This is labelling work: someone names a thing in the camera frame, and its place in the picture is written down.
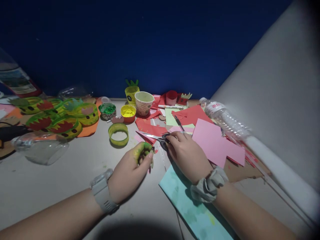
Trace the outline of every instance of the white wall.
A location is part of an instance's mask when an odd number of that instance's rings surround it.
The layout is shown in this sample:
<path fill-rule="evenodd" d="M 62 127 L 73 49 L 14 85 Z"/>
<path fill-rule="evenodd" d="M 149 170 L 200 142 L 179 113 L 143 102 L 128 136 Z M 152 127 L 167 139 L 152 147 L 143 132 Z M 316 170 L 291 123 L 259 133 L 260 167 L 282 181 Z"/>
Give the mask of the white wall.
<path fill-rule="evenodd" d="M 314 26 L 306 6 L 294 1 L 213 99 L 320 192 L 320 53 Z"/>

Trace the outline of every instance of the blue wall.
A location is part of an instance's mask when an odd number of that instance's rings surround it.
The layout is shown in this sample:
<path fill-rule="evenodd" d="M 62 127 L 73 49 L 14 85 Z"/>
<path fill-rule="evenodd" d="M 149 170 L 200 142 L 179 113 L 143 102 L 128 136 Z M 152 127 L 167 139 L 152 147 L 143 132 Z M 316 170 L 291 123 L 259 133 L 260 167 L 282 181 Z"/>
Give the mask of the blue wall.
<path fill-rule="evenodd" d="M 48 95 L 125 97 L 129 78 L 211 97 L 290 2 L 2 1 L 0 46 Z"/>

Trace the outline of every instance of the water bottle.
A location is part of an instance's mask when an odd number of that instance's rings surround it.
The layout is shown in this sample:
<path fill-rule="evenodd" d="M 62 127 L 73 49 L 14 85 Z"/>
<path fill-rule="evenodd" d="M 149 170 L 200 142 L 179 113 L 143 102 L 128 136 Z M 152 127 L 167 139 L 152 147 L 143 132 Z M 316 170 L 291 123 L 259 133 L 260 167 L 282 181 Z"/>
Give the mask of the water bottle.
<path fill-rule="evenodd" d="M 205 107 L 206 115 L 213 119 L 228 136 L 238 141 L 251 136 L 249 128 L 232 116 L 222 103 L 201 98 L 200 104 L 201 107 Z"/>
<path fill-rule="evenodd" d="M 41 89 L 19 67 L 12 57 L 0 48 L 0 82 L 18 97 L 36 97 Z"/>
<path fill-rule="evenodd" d="M 61 135 L 31 132 L 11 140 L 15 150 L 30 162 L 49 166 L 68 149 L 67 140 Z"/>

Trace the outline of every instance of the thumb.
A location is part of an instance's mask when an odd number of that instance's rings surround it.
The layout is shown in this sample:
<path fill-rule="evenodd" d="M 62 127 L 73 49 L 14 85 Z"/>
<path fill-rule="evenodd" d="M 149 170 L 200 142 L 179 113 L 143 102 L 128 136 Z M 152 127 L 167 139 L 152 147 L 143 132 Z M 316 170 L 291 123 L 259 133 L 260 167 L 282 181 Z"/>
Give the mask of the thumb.
<path fill-rule="evenodd" d="M 137 177 L 142 181 L 144 176 L 146 175 L 148 169 L 150 168 L 151 162 L 153 158 L 153 151 L 150 151 L 150 153 L 143 159 L 142 163 L 139 167 L 137 167 L 134 171 L 137 174 Z"/>

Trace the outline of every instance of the light green paper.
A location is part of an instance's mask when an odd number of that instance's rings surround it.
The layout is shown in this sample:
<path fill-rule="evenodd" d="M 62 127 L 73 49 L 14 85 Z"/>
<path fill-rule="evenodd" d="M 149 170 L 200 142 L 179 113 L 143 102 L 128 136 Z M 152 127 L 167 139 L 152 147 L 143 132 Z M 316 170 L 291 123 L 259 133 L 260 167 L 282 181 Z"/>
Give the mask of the light green paper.
<path fill-rule="evenodd" d="M 172 115 L 172 111 L 178 112 L 180 111 L 179 109 L 174 109 L 174 108 L 165 108 L 166 111 L 166 125 L 167 126 L 178 126 L 177 121 L 174 119 L 174 116 Z M 190 127 L 194 128 L 195 126 L 191 123 L 188 125 L 183 125 L 183 127 Z"/>
<path fill-rule="evenodd" d="M 191 182 L 172 163 L 159 183 L 162 190 L 199 240 L 236 239 L 236 234 L 218 210 L 192 199 Z"/>

